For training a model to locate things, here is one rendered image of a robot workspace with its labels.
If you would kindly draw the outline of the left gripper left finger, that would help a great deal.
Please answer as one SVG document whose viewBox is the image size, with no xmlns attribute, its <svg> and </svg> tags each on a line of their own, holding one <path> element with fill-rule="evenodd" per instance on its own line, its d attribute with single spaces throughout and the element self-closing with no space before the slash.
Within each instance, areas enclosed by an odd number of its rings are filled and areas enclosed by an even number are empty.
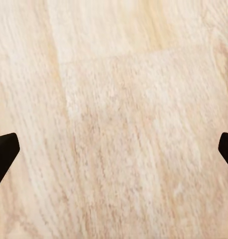
<svg viewBox="0 0 228 239">
<path fill-rule="evenodd" d="M 15 132 L 0 136 L 0 182 L 20 151 Z"/>
</svg>

